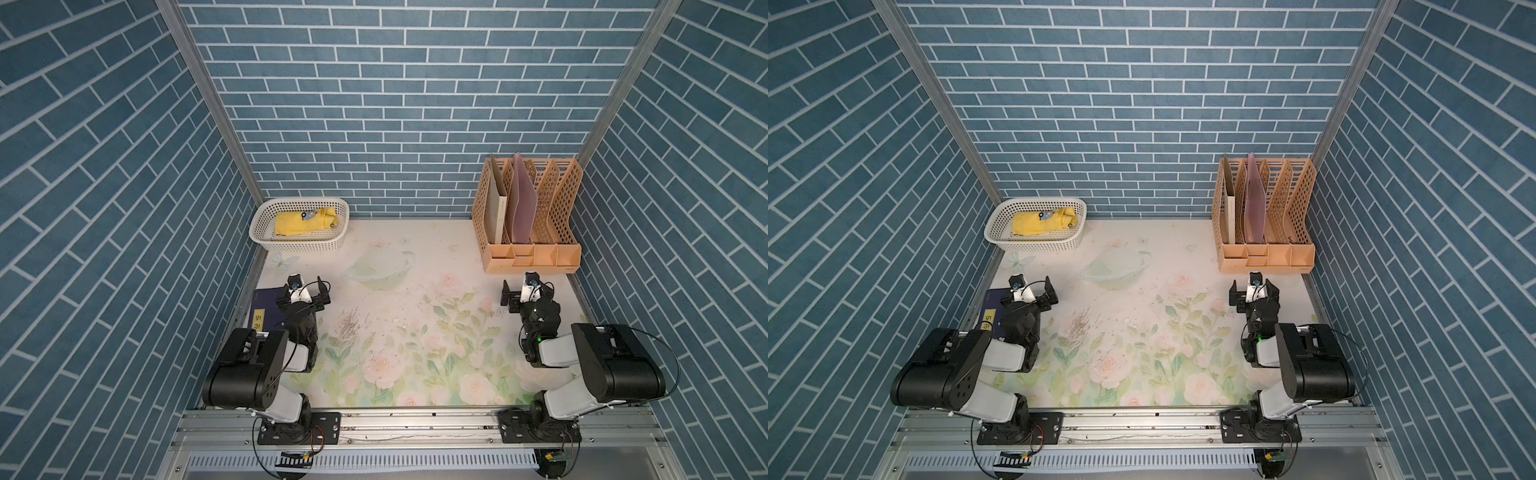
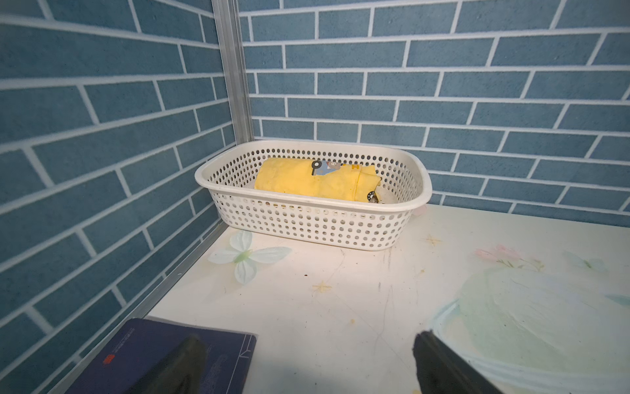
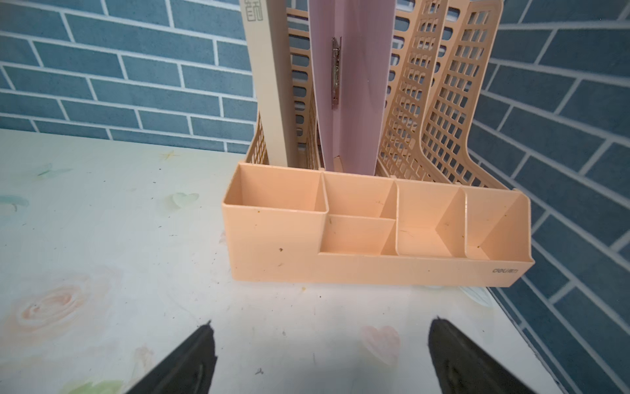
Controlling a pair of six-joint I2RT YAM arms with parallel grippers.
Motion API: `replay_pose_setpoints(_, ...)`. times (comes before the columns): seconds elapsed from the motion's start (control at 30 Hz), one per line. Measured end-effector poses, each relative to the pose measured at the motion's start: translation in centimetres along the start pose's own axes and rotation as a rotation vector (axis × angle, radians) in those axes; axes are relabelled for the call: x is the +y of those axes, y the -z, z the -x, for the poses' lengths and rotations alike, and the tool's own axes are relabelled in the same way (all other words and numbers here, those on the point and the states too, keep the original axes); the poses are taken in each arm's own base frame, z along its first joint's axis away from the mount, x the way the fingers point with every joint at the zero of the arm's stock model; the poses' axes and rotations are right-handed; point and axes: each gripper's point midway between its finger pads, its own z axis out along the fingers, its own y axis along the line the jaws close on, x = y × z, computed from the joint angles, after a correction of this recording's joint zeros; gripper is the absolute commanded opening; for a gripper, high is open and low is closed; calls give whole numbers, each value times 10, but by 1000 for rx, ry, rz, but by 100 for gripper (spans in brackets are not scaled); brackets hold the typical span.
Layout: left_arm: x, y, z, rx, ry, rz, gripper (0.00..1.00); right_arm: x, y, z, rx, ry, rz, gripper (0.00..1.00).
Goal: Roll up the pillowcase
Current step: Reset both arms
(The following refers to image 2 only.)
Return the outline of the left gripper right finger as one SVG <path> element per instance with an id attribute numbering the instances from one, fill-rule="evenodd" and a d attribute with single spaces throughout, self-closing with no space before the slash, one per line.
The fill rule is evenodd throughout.
<path id="1" fill-rule="evenodd" d="M 501 394 L 497 387 L 452 351 L 433 331 L 416 335 L 413 357 L 420 390 L 424 394 Z"/>

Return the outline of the yellow cartoon car pillowcase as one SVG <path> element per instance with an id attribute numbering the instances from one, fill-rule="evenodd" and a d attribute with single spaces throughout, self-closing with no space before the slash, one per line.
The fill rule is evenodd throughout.
<path id="1" fill-rule="evenodd" d="M 377 204 L 382 178 L 374 166 L 341 164 L 331 160 L 266 160 L 259 169 L 256 190 L 331 200 Z"/>

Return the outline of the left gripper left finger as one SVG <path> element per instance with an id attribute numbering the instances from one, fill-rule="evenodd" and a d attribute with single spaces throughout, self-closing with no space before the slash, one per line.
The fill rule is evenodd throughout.
<path id="1" fill-rule="evenodd" d="M 199 393 L 206 357 L 205 344 L 198 336 L 190 335 L 125 394 Z"/>

